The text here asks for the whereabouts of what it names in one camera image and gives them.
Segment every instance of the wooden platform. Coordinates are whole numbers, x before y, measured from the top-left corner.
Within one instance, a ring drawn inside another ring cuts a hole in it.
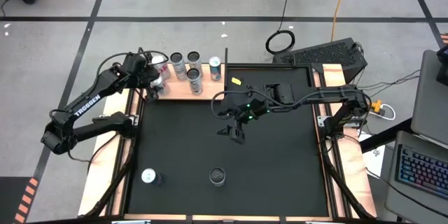
[[[225,80],[225,65],[221,64],[221,79],[214,81],[210,77],[210,66],[208,64],[202,64],[202,94],[194,95],[191,92],[190,84],[188,80],[179,80],[174,73],[173,65],[168,64],[168,68],[171,71],[171,78],[166,80],[167,92],[159,94],[159,99],[198,99],[198,100],[211,100],[213,96],[221,91],[224,91]],[[224,96],[220,95],[216,99],[223,99]]]

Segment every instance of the keyboard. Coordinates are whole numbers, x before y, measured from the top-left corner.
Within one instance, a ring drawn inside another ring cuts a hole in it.
[[[448,200],[448,163],[401,144],[398,148],[396,181]]]

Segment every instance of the metal can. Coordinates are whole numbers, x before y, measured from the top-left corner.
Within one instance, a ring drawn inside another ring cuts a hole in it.
[[[165,92],[167,84],[165,83],[165,79],[162,77],[162,75],[160,75],[159,78],[151,81],[150,86],[157,90],[157,92],[159,92],[160,94],[163,94]]]
[[[165,57],[161,55],[156,55],[151,60],[151,64],[154,66],[155,69],[159,72],[159,74],[166,80],[169,77],[171,77],[171,72],[168,68],[168,63],[161,63],[165,60]]]
[[[198,52],[190,52],[187,56],[188,61],[190,62],[190,68],[196,68],[199,70],[199,74],[202,78],[202,63]]]
[[[190,81],[191,92],[194,95],[202,94],[202,80],[199,70],[190,69],[187,72],[188,80]]]
[[[174,72],[179,80],[184,81],[187,79],[187,67],[183,61],[182,54],[175,52],[170,57],[171,62],[173,62]]]
[[[221,168],[213,168],[210,171],[209,179],[210,182],[216,187],[224,186],[225,171]]]
[[[163,175],[157,173],[154,169],[147,168],[141,173],[141,180],[144,183],[161,186],[163,184]]]
[[[221,60],[218,57],[211,57],[209,60],[210,78],[213,81],[221,79]]]

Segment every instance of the wooden table frame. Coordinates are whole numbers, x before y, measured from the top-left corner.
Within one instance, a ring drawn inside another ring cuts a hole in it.
[[[323,73],[315,71],[312,79],[316,87],[326,86],[338,86],[344,85],[344,75],[342,68],[338,64],[324,64]],[[315,105],[314,118],[316,114],[325,115],[326,111],[330,110],[332,114],[336,113],[341,104],[331,104],[329,106]],[[106,100],[104,108],[104,114],[112,114],[116,111],[122,111],[128,114],[140,114],[143,106],[139,102],[139,96],[129,95],[126,90],[122,94],[115,94],[110,96]],[[357,139],[355,129],[344,129],[344,133],[347,136]],[[97,137],[97,141],[94,147],[94,151],[97,150],[104,142],[109,140],[114,135],[114,132],[109,132]],[[101,150],[97,157],[94,159],[90,167],[90,172],[87,175],[87,181],[81,201],[79,215],[87,213],[97,203],[97,200],[103,195],[111,183],[111,178],[117,172],[119,168],[117,165],[119,162],[123,165],[127,153],[130,147],[130,139],[121,139],[117,136],[109,145]],[[364,208],[376,216],[375,205],[370,191],[370,185],[368,182],[368,175],[365,170],[363,161],[363,155],[361,153],[361,147],[354,141],[344,138],[337,142],[337,146],[334,147],[335,152],[330,152],[329,156],[332,163],[337,169],[343,171],[344,180],[346,185],[350,188],[350,191],[355,195],[356,199],[364,206]],[[348,206],[347,201],[344,200],[341,191],[337,184],[328,174],[324,172],[325,177],[325,189],[328,199],[328,213],[329,217],[298,217],[288,216],[286,221],[331,221],[334,217],[353,217],[357,215],[354,210]],[[126,194],[125,182],[129,178],[128,175],[120,182],[113,199],[109,202],[108,206],[103,209],[102,215],[120,215],[123,214],[120,210],[123,208],[124,198]],[[221,220],[235,220],[235,221],[280,221],[279,216],[201,216],[201,215],[164,215],[164,214],[124,214],[125,219],[151,219],[151,220],[171,220],[171,221],[184,221],[187,218],[193,221],[221,221]]]

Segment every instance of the concrete floor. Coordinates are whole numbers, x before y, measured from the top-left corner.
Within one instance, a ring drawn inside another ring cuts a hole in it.
[[[436,22],[448,22],[448,0],[424,1]],[[328,18],[323,22],[300,18],[299,22],[285,22],[283,28],[296,35],[295,49],[330,40],[336,3],[288,1],[287,17]],[[268,17],[280,17],[283,4],[284,0],[37,0],[28,6],[21,0],[10,0],[4,6],[7,18],[0,19],[0,114],[5,118],[0,176],[34,174],[48,111],[57,108],[60,101],[67,102],[61,100],[64,90],[71,101],[90,87],[104,58],[142,46],[167,54],[197,50],[208,59],[223,57],[228,47],[230,62],[271,62],[265,41],[279,22],[268,22]],[[420,67],[424,50],[439,48],[435,30],[418,0],[342,0],[338,16],[363,18],[339,22],[335,32],[336,39],[352,37],[364,47],[369,66],[360,85],[394,81],[410,74]],[[388,19],[392,17],[405,19],[396,23]],[[447,23],[437,23],[437,27],[440,33],[448,32]],[[274,49],[287,43],[285,38],[276,38]],[[75,77],[73,85],[70,71]],[[417,80],[411,80],[375,97],[392,105],[397,118],[369,118],[372,132],[412,115],[416,87]],[[104,102],[96,105],[79,124],[101,114],[103,106]],[[73,155],[89,158],[93,144],[86,141],[77,145]],[[28,221],[75,218],[85,175],[85,164],[51,154]],[[375,179],[371,183],[380,217],[395,218],[383,209],[383,185],[377,185]]]

